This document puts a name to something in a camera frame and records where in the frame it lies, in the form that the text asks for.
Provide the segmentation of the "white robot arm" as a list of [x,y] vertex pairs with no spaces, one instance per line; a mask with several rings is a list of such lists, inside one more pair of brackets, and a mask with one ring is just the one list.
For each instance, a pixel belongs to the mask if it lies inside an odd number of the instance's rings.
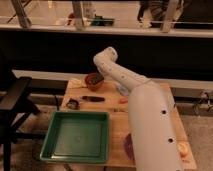
[[146,76],[116,63],[113,47],[97,53],[94,64],[129,91],[128,119],[137,171],[184,171],[171,120],[174,100]]

